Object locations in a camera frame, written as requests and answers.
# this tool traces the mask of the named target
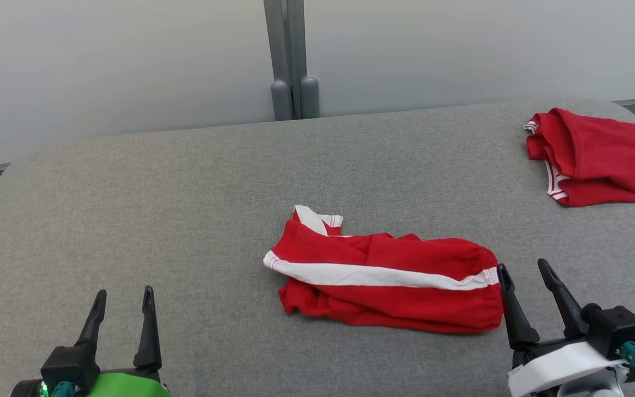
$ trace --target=clothing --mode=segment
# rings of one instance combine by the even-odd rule
[[[497,260],[488,249],[415,234],[342,236],[342,221],[295,206],[266,254],[265,266],[289,276],[279,291],[288,314],[445,334],[501,324]]]
[[[554,108],[524,129],[529,158],[545,162],[547,193],[558,203],[635,203],[635,124]]]

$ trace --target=red fabric with white stripe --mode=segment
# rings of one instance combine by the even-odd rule
[[[289,276],[279,297],[288,314],[358,326],[473,334],[503,314],[491,251],[463,239],[415,234],[342,236],[341,216],[295,206],[264,264]]]
[[[554,108],[524,129],[529,158],[545,161],[547,193],[558,203],[635,203],[635,124]]]

